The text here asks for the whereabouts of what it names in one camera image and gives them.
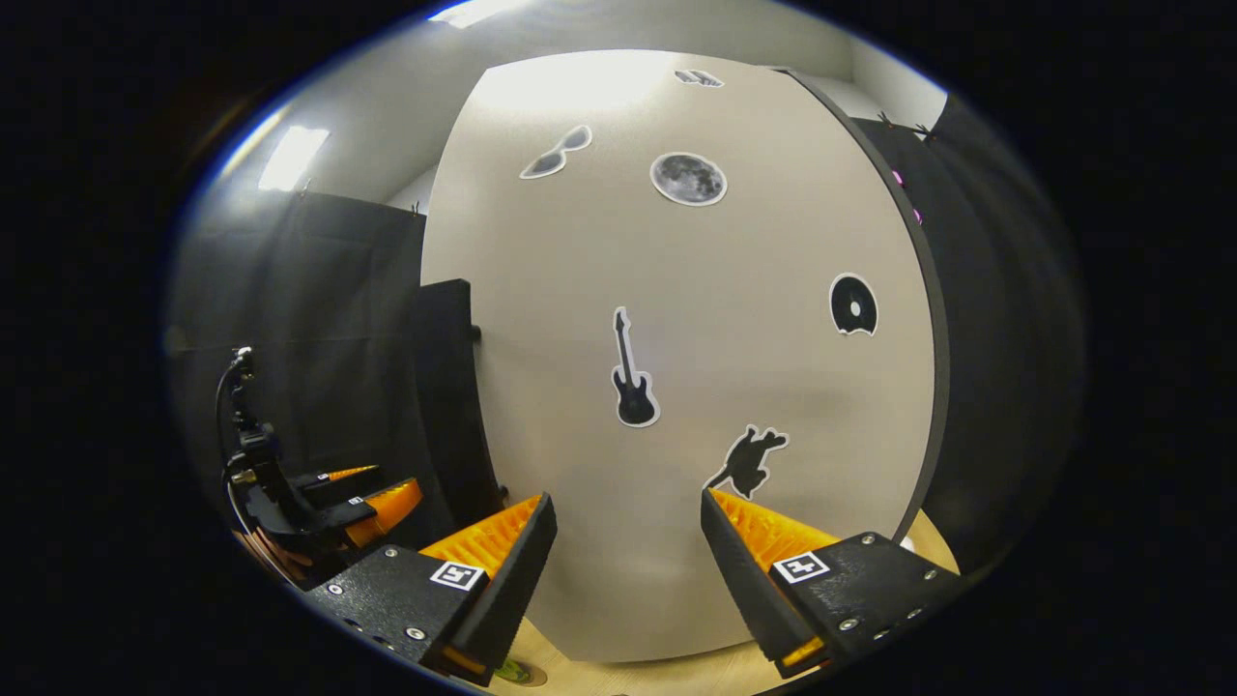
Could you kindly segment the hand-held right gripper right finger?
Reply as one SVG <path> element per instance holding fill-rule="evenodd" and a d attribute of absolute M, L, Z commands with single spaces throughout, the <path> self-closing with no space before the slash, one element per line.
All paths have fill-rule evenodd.
<path fill-rule="evenodd" d="M 746 628 L 781 677 L 847 668 L 962 595 L 945 565 L 875 532 L 839 538 L 725 490 L 700 528 Z"/>

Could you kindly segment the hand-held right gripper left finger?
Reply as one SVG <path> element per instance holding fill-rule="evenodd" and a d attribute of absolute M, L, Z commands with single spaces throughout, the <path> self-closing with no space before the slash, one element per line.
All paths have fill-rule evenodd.
<path fill-rule="evenodd" d="M 421 550 L 380 546 L 304 595 L 412 668 L 486 687 L 503 668 L 558 532 L 549 493 Z"/>

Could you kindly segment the brown round coaster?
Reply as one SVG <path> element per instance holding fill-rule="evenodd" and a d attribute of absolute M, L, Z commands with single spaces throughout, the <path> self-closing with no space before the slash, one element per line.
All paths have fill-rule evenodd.
<path fill-rule="evenodd" d="M 542 669 L 542 668 L 539 668 L 539 666 L 537 666 L 537 665 L 534 665 L 534 661 L 528 661 L 527 659 L 517 659 L 517 656 L 508 656 L 507 659 L 513 659 L 513 660 L 518 660 L 518 661 L 526 661 L 526 664 L 529 665 L 532 668 L 532 670 L 534 670 L 534 677 L 537 677 L 537 686 L 517 686 L 517 684 L 506 682 L 503 680 L 494 677 L 494 675 L 492 675 L 492 679 L 491 679 L 491 681 L 489 684 L 489 689 L 491 691 L 499 691 L 499 687 L 536 689 L 536 687 L 541 687 L 541 686 L 543 686 L 543 684 L 548 682 L 548 677 L 547 677 L 546 670 Z"/>

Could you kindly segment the black door handle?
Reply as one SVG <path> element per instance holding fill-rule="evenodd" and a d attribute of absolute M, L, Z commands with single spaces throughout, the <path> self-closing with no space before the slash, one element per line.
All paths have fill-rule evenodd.
<path fill-rule="evenodd" d="M 426 283 L 414 299 L 417 401 L 435 477 L 456 528 L 503 511 L 506 490 L 495 473 L 482 423 L 468 279 Z"/>

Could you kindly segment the beige cabinet door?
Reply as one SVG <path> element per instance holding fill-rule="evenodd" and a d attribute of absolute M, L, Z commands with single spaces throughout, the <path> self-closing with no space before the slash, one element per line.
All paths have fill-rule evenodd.
<path fill-rule="evenodd" d="M 883 180 L 768 67 L 588 51 L 489 68 L 447 138 L 421 279 L 468 279 L 500 485 L 558 532 L 529 607 L 574 661 L 748 640 L 715 486 L 892 537 L 931 430 L 931 313 Z"/>

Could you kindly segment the black backdrop cloth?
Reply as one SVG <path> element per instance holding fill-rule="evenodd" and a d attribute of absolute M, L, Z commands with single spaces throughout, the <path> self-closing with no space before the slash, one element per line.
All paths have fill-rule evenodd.
<path fill-rule="evenodd" d="M 983 122 L 910 132 L 870 117 L 913 203 L 948 314 L 950 401 L 923 509 L 964 567 L 1001 559 L 1047 503 L 1089 383 L 1070 250 L 1037 182 Z M 452 516 L 418 405 L 414 299 L 429 211 L 216 182 L 178 251 L 166 329 L 190 457 L 216 465 L 207 387 L 256 352 L 257 405 L 293 470 L 388 467 L 423 478 L 434 533 Z"/>

